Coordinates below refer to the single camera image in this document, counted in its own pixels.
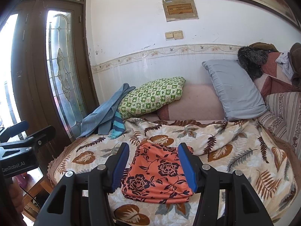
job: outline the green checkered pillow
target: green checkered pillow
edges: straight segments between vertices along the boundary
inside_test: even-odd
[[[150,113],[179,100],[184,83],[183,77],[158,79],[129,92],[118,106],[122,119]]]

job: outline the light switch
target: light switch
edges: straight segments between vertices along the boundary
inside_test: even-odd
[[[172,39],[173,38],[173,32],[165,32],[165,38],[166,39]]]
[[[173,32],[174,39],[183,39],[183,31],[174,31]]]

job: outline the floral bedspread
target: floral bedspread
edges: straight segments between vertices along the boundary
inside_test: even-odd
[[[204,164],[222,172],[243,171],[273,221],[281,218],[297,195],[297,184],[286,153],[273,143],[257,119],[203,125],[193,120],[168,124],[130,118],[125,121],[125,127],[125,133],[115,140],[107,135],[92,135],[80,143],[56,168],[55,181],[68,170],[83,173],[105,163],[122,142],[130,145],[127,168],[141,144],[150,142],[177,147],[185,142]],[[225,210],[225,191],[220,191],[219,198],[221,217]],[[120,188],[109,195],[116,219],[131,225],[152,226],[192,225],[199,199],[200,194],[194,194],[184,203],[146,203],[124,198]]]

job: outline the metal screw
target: metal screw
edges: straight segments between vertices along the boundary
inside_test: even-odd
[[[73,171],[67,171],[66,173],[65,173],[65,176],[66,177],[71,177],[73,175]]]
[[[98,170],[104,170],[104,169],[106,169],[106,165],[105,164],[100,164],[100,165],[97,166],[97,169]]]
[[[209,169],[210,169],[210,166],[209,166],[208,164],[204,164],[204,165],[202,166],[202,169],[204,169],[204,170],[209,170]]]
[[[243,175],[243,172],[241,170],[235,170],[235,174],[237,176],[241,176],[241,175]]]

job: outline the switch panel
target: switch panel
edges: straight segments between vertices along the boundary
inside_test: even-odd
[[[175,40],[183,39],[183,31],[174,31],[173,32],[173,38]]]
[[[183,31],[165,32],[165,39],[166,40],[179,40],[179,39],[183,39]]]
[[[165,32],[165,38],[166,39],[173,39],[173,33],[172,32]]]

